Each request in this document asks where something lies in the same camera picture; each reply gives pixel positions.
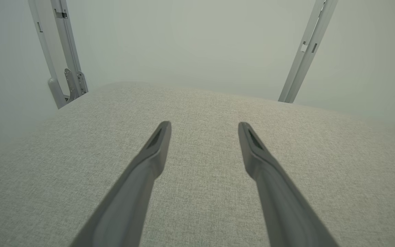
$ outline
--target textured fabric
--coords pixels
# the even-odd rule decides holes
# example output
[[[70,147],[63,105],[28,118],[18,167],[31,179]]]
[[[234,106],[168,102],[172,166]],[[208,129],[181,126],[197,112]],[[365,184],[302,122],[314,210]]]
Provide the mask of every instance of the textured fabric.
[[[0,155],[0,246],[67,246],[169,120],[141,246],[268,246],[237,136],[249,122],[341,246],[395,246],[395,124],[258,98],[115,83]]]

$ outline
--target carpeted surface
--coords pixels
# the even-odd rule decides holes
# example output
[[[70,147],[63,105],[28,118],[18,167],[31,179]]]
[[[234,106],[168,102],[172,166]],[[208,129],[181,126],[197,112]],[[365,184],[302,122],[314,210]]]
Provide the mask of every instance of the carpeted surface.
[[[267,246],[237,125],[249,122],[341,246],[395,246],[395,124],[299,105],[115,83],[0,155],[0,246],[67,246],[169,120],[141,246]]]

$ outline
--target gray fabric surface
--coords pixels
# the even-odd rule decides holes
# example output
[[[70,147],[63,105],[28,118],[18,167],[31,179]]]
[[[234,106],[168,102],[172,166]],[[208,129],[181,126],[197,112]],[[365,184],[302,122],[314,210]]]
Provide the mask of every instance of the gray fabric surface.
[[[172,124],[141,246],[267,246],[237,125],[249,122],[341,246],[395,246],[395,124],[115,83],[0,155],[0,246],[67,246],[152,131]]]

